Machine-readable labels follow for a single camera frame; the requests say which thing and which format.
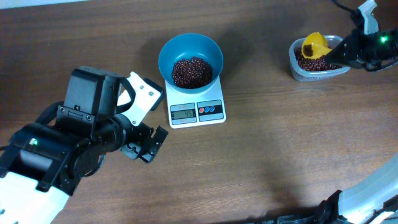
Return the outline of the yellow measuring scoop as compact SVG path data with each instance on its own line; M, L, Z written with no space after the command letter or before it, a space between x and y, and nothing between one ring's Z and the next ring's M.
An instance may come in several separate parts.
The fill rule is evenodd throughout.
M312 44L313 48L313 56L309 57L310 59L318 59L331 52L331 48L328 46L328 41L319 32L314 32L308 35L305 38L302 46L308 44Z

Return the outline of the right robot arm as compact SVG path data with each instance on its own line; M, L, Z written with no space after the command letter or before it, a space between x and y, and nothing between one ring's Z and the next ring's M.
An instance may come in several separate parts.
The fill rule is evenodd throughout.
M397 63L397 29L355 29L325 55L327 63L376 72ZM380 223L397 211L397 154L359 184L322 201L314 223Z

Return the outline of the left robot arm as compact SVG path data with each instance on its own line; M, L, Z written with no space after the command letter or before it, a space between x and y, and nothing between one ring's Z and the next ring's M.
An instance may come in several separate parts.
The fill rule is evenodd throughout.
M153 161L167 137L143 123L164 89L136 73L72 71L63 101L13 134L1 156L1 222L50 223L109 152Z

